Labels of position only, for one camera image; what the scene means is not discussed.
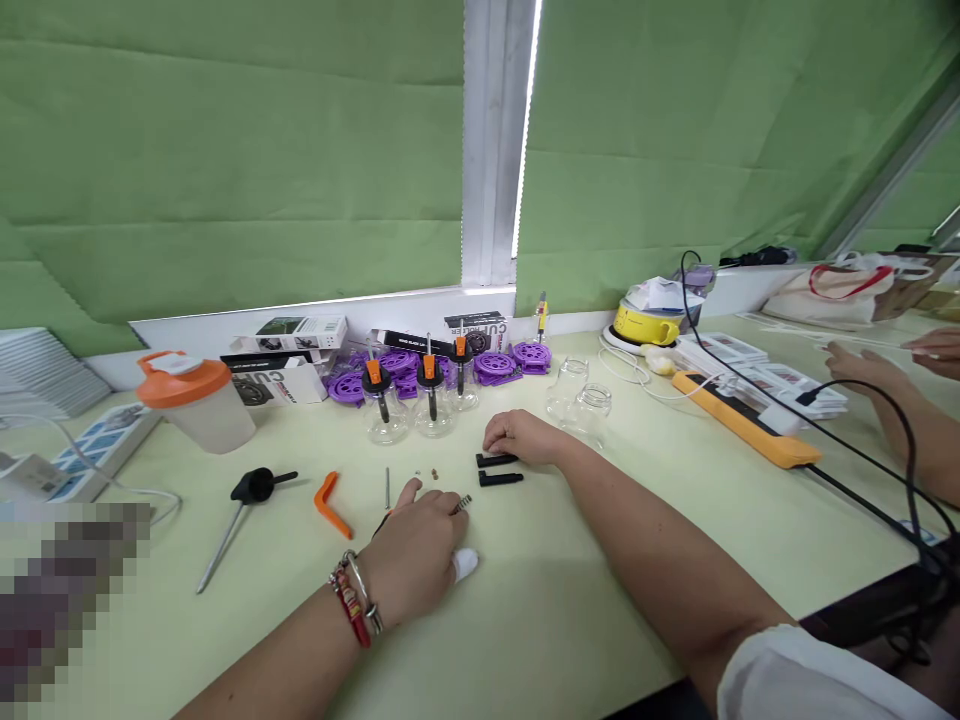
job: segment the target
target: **red bracelet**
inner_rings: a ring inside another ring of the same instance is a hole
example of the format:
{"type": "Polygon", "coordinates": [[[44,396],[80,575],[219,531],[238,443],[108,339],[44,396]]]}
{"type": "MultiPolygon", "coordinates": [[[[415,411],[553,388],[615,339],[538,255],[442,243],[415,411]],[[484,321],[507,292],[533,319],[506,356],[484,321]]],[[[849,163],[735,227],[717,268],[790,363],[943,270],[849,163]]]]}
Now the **red bracelet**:
{"type": "Polygon", "coordinates": [[[344,612],[347,613],[347,620],[353,626],[353,633],[362,647],[370,647],[370,633],[367,632],[366,623],[363,621],[363,608],[360,607],[360,601],[357,600],[356,591],[350,587],[350,579],[342,565],[337,566],[333,575],[330,577],[330,584],[333,591],[340,598],[340,604],[343,605],[344,612]]]}

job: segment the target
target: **clear glass bottle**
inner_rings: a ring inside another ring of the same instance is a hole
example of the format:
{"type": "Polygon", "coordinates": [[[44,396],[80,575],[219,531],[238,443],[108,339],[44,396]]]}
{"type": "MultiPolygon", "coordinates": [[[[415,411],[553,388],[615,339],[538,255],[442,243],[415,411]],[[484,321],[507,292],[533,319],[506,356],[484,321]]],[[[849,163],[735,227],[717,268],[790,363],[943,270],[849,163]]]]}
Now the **clear glass bottle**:
{"type": "Polygon", "coordinates": [[[451,362],[453,372],[447,383],[450,402],[457,411],[472,410],[480,404],[480,385],[473,368],[473,358],[464,363],[454,359],[451,362]]]}
{"type": "Polygon", "coordinates": [[[397,397],[390,373],[381,371],[382,380],[370,382],[369,372],[361,380],[363,397],[363,424],[367,437],[377,445],[392,445],[402,440],[410,430],[407,406],[397,397]]]}
{"type": "Polygon", "coordinates": [[[602,450],[606,442],[607,417],[612,407],[613,395],[606,387],[587,383],[577,394],[560,427],[596,450],[602,450]]]}
{"type": "Polygon", "coordinates": [[[457,413],[453,409],[450,390],[443,373],[438,372],[436,380],[439,382],[426,380],[423,367],[420,368],[417,374],[417,404],[413,408],[413,426],[417,432],[429,438],[449,435],[457,422],[457,413]]]}
{"type": "Polygon", "coordinates": [[[547,415],[562,423],[589,378],[590,363],[574,355],[567,356],[557,373],[556,382],[547,388],[547,415]]]}

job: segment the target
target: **silver bangle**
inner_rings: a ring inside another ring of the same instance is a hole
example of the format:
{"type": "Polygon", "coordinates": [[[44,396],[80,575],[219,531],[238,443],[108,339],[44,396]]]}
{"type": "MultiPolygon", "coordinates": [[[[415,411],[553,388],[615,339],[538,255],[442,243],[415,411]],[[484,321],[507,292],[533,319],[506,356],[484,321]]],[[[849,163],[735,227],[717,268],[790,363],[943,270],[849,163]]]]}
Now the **silver bangle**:
{"type": "Polygon", "coordinates": [[[353,568],[353,574],[356,575],[357,584],[360,586],[360,594],[363,595],[363,600],[368,607],[368,610],[364,613],[364,617],[373,624],[374,635],[379,635],[383,632],[383,620],[380,619],[380,611],[377,610],[377,604],[370,600],[370,595],[367,594],[367,586],[363,583],[360,566],[357,564],[357,554],[353,550],[347,550],[343,554],[343,566],[346,567],[347,565],[353,568]]]}

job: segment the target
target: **red strap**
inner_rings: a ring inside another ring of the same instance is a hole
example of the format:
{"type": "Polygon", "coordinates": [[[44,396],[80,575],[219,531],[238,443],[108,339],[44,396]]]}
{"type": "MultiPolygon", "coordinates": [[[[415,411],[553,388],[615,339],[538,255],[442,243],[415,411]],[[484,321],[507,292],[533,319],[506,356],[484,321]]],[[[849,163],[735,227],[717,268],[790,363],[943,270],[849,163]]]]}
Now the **red strap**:
{"type": "Polygon", "coordinates": [[[337,597],[340,598],[344,612],[347,613],[347,620],[353,626],[353,634],[357,636],[362,647],[370,647],[370,633],[367,632],[366,623],[363,621],[363,608],[360,607],[357,592],[350,587],[350,580],[342,567],[337,568],[335,582],[331,584],[337,597]]]}
{"type": "Polygon", "coordinates": [[[817,291],[817,289],[813,286],[813,281],[830,269],[831,268],[829,265],[817,265],[813,270],[810,271],[810,278],[807,280],[807,284],[810,286],[810,292],[812,292],[817,297],[822,297],[824,300],[845,300],[848,297],[856,295],[859,292],[863,292],[871,285],[876,285],[878,282],[880,282],[885,277],[887,277],[890,273],[893,272],[893,268],[890,267],[889,265],[884,265],[883,267],[877,268],[877,272],[874,273],[874,276],[869,280],[867,280],[863,285],[861,285],[858,288],[854,288],[853,290],[848,292],[846,295],[841,295],[838,298],[834,298],[834,297],[830,297],[829,295],[820,294],[817,291]]]}

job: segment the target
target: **pixelated area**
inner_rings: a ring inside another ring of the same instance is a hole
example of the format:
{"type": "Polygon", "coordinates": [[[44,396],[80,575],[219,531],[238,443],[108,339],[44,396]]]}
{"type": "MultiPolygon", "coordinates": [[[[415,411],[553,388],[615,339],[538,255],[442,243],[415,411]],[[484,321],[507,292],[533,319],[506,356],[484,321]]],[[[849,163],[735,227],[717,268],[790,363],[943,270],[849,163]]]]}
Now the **pixelated area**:
{"type": "Polygon", "coordinates": [[[82,646],[146,553],[151,515],[147,503],[0,505],[3,717],[40,700],[82,646]]]}

